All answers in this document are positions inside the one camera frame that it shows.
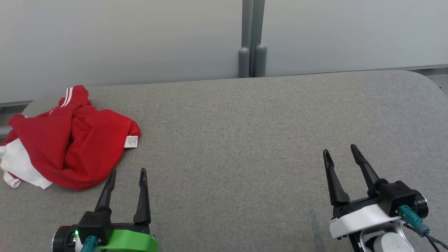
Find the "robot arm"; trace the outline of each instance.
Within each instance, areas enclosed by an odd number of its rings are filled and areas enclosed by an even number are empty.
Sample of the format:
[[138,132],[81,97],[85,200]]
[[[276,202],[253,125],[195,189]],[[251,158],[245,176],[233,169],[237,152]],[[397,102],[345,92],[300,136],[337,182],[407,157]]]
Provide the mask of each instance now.
[[[328,150],[323,152],[328,192],[333,206],[330,224],[332,237],[348,237],[355,252],[388,252],[396,251],[397,247],[402,248],[402,251],[413,252],[402,227],[408,222],[421,237],[429,236],[429,228],[422,223],[422,219],[428,216],[425,197],[402,181],[389,183],[379,178],[356,145],[351,145],[351,151],[368,189],[368,197],[352,201],[340,184],[330,153]],[[378,231],[383,234],[364,240],[365,235]]]
[[157,252],[158,244],[150,235],[146,170],[140,171],[140,195],[133,223],[111,223],[109,208],[115,187],[116,171],[107,179],[93,212],[87,211],[78,224],[60,227],[53,238],[53,252],[93,252],[95,249],[112,251]]

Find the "red jacket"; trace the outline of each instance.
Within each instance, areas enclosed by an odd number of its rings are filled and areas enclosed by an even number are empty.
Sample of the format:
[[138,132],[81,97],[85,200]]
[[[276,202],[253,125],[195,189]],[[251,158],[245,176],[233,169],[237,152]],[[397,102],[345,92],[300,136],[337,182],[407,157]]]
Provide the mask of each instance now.
[[109,109],[97,111],[88,96],[83,86],[74,86],[49,112],[14,115],[7,137],[7,143],[20,138],[47,180],[77,190],[105,180],[123,154],[126,136],[140,137],[133,120]]

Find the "gray fabric surface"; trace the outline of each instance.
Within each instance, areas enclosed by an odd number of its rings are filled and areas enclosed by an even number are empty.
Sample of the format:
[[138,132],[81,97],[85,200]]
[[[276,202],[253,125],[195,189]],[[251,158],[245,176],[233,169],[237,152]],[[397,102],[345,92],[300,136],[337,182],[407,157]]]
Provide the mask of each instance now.
[[[167,252],[350,251],[331,239],[322,151],[351,199],[367,188],[355,143],[380,177],[430,205],[425,223],[448,242],[448,99],[429,79],[371,71],[89,88],[97,109],[142,129],[117,166],[113,222],[132,222],[148,171],[151,231]],[[60,96],[36,100],[35,116]],[[0,183],[1,251],[47,252],[61,225],[93,210],[102,185],[72,191]],[[427,240],[405,231],[415,251]]]

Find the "black cable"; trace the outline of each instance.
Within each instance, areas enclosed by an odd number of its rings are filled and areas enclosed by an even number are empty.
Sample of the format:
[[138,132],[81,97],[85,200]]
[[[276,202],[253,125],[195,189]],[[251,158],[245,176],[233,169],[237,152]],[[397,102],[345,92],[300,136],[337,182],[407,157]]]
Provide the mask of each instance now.
[[[415,229],[414,229],[411,225],[409,225],[408,223],[405,223],[404,226],[407,227],[407,228],[409,228],[409,229],[411,229],[412,231],[415,232]],[[429,238],[430,238],[433,242],[440,244],[444,249],[448,250],[448,246],[447,246],[446,244],[444,244],[444,243],[441,242],[440,240],[438,240],[438,239],[436,239],[436,238],[430,236],[429,234],[428,234],[428,236],[429,236]]]
[[428,233],[425,234],[426,238],[428,238],[429,243],[431,243],[432,247],[434,248],[435,252],[440,252],[437,245],[434,243],[434,241],[431,239],[431,237],[428,235]]

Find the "clothing tag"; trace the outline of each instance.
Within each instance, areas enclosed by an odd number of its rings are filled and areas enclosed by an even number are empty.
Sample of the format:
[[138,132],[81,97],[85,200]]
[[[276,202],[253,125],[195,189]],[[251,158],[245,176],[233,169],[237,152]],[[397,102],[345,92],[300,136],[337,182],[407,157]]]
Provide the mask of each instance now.
[[136,148],[138,137],[133,135],[128,135],[126,137],[125,148]]

